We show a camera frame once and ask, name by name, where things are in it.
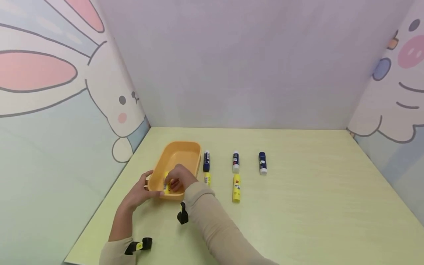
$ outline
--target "glue stick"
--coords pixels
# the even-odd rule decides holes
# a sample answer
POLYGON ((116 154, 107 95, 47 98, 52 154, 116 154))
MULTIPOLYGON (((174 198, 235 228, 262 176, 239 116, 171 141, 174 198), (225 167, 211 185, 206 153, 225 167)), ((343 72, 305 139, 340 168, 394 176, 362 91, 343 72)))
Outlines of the glue stick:
POLYGON ((205 178, 204 178, 204 182, 205 184, 207 184, 209 187, 211 186, 211 174, 210 173, 205 173, 205 178))
POLYGON ((238 174, 240 172, 240 155, 238 151, 234 151, 233 154, 233 173, 238 174))
POLYGON ((240 184, 241 184, 240 175, 234 174, 234 177, 233 177, 233 202, 240 202, 240 184))
POLYGON ((211 155, 209 153, 209 150, 205 151, 205 154, 203 155, 203 172, 209 172, 211 164, 211 155))
POLYGON ((259 173, 265 176, 267 172, 265 152, 259 152, 259 173))
POLYGON ((165 171, 165 178, 163 179, 163 192, 165 194, 170 194, 171 193, 171 185, 167 182, 165 182, 166 177, 168 176, 169 171, 165 171))

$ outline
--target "beige sleeve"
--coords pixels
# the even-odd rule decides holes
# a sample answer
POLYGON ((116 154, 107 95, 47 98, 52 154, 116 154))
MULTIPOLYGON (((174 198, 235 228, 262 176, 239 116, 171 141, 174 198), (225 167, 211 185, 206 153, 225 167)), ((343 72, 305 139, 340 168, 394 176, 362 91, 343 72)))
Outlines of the beige sleeve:
POLYGON ((185 191, 186 210, 190 222, 203 235, 210 254, 221 265, 275 265, 264 258, 243 236, 204 183, 191 184, 185 191))
POLYGON ((99 265, 135 265, 135 255, 125 255, 125 250, 133 241, 132 237, 119 241, 106 242, 100 254, 99 265))

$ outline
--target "yellow glue stick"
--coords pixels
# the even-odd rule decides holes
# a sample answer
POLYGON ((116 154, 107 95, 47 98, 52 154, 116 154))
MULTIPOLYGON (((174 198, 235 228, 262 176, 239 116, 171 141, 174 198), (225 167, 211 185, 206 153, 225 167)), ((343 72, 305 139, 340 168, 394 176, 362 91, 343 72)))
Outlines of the yellow glue stick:
POLYGON ((163 179, 163 192, 165 194, 170 194, 171 193, 171 185, 169 183, 165 182, 166 177, 168 176, 169 171, 165 171, 165 178, 163 179))
POLYGON ((208 187, 211 186, 211 174, 210 173, 205 173, 205 178, 204 178, 204 182, 205 184, 208 184, 208 187))
POLYGON ((240 184, 241 184, 240 175, 234 174, 234 178, 233 178, 233 202, 240 202, 240 184))

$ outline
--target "blue glue stick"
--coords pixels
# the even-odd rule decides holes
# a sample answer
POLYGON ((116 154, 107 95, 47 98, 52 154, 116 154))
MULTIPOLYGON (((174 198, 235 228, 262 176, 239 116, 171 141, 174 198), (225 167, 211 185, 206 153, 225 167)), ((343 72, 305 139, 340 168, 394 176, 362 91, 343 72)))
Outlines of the blue glue stick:
POLYGON ((259 173, 264 176, 268 173, 265 152, 259 152, 259 173))
POLYGON ((240 171, 240 155, 238 151, 234 151, 233 154, 233 173, 238 174, 240 171))
POLYGON ((205 154, 203 155, 203 172, 209 172, 211 165, 211 155, 209 153, 209 150, 205 151, 205 154))

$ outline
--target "orange plastic tray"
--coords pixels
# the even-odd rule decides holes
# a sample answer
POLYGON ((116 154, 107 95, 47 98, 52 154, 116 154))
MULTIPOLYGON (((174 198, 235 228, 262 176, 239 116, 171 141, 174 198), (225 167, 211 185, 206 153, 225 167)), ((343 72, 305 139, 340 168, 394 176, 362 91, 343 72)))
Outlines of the orange plastic tray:
MULTIPOLYGON (((197 177, 202 149, 196 142, 172 142, 162 152, 153 174, 147 182, 149 190, 163 190, 165 172, 171 171, 176 164, 185 166, 197 177)), ((161 196, 162 199, 182 201, 184 189, 181 187, 176 192, 161 196)))

